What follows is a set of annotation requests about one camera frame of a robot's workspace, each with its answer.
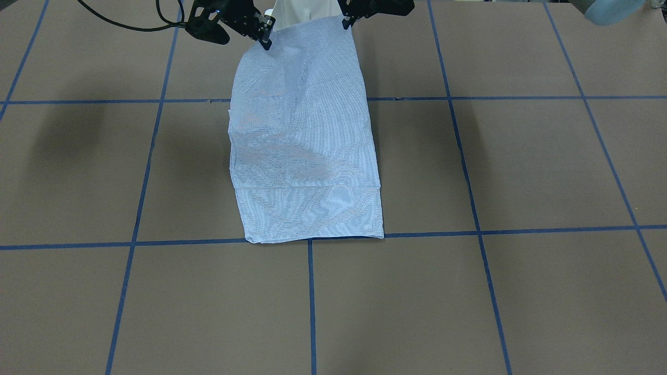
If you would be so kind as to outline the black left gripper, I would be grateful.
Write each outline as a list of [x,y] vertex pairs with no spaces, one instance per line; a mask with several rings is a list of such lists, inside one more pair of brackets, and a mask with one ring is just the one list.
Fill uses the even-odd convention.
[[353,19],[370,18],[374,15],[407,16],[415,8],[414,1],[338,1],[344,17],[341,24],[344,29],[353,25]]

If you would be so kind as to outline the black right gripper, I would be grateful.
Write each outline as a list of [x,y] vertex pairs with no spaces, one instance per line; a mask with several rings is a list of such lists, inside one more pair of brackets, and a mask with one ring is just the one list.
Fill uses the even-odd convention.
[[264,15],[252,1],[194,1],[185,21],[185,30],[194,38],[226,45],[230,41],[225,28],[257,41],[265,51],[275,19]]

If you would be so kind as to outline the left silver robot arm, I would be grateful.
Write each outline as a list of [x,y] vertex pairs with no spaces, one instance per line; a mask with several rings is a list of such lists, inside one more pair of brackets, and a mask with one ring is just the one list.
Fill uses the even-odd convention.
[[[626,19],[643,7],[644,1],[569,1],[588,21],[597,26],[610,26]],[[358,19],[377,14],[405,17],[415,8],[414,1],[338,1],[344,16],[343,28],[353,26]]]

